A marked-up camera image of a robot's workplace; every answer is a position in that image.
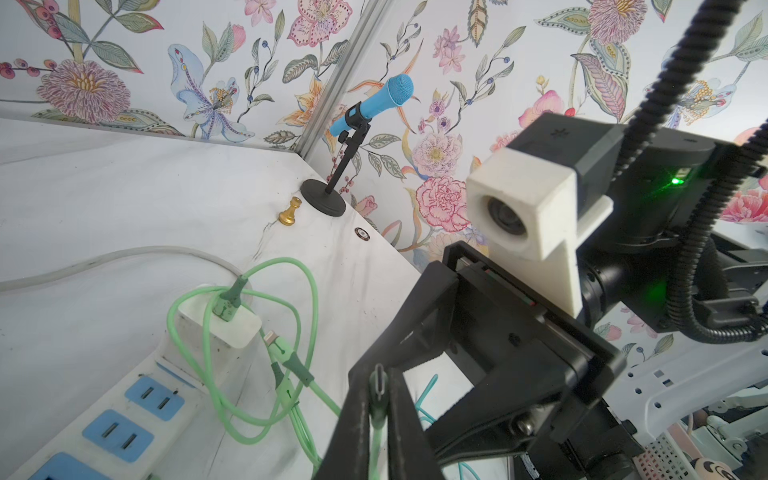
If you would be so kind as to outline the small brass knob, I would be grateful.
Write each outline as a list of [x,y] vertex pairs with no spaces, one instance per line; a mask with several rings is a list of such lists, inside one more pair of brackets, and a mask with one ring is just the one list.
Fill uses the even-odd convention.
[[297,196],[293,196],[289,202],[289,206],[279,213],[278,221],[285,226],[292,226],[296,222],[296,211],[301,207],[302,200]]

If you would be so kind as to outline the white power strip blue sockets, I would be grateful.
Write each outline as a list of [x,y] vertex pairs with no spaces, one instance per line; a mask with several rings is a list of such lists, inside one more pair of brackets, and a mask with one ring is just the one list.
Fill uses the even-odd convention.
[[14,471],[12,479],[158,479],[205,406],[204,385],[169,336]]

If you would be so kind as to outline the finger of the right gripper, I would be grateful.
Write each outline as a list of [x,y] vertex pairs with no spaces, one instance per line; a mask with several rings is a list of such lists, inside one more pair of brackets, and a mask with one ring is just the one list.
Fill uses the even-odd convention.
[[325,457],[314,475],[318,480],[364,480],[370,461],[370,366],[350,372],[350,386]]

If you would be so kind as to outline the blue microphone on black stand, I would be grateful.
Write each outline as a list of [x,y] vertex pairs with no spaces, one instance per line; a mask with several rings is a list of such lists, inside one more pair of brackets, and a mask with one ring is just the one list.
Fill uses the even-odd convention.
[[346,211],[346,203],[336,185],[343,177],[358,149],[363,145],[371,127],[372,120],[379,114],[402,107],[412,98],[414,85],[408,74],[399,74],[390,78],[383,87],[370,98],[350,107],[344,116],[336,120],[329,128],[329,133],[345,146],[336,170],[327,182],[305,180],[300,193],[304,200],[315,210],[326,216],[338,218]]

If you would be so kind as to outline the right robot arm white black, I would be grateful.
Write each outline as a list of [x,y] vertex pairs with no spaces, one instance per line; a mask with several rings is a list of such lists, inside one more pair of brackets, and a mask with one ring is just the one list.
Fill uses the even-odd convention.
[[545,113],[465,181],[417,166],[418,222],[471,224],[351,368],[320,479],[439,479],[530,455],[530,477],[624,479],[640,422],[608,404],[625,355],[595,331],[617,303],[709,345],[767,336],[754,287],[720,266],[716,221],[759,175],[767,131],[742,146],[666,127],[741,9],[705,1],[631,120]]

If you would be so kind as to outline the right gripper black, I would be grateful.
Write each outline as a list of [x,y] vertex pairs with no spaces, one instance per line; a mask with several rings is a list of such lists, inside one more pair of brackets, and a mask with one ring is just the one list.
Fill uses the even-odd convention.
[[[636,430],[605,401],[624,354],[467,243],[442,261],[352,368],[373,369],[367,479],[443,479],[442,467],[501,458],[527,478],[629,477]],[[444,349],[472,387],[436,421],[422,404]]]

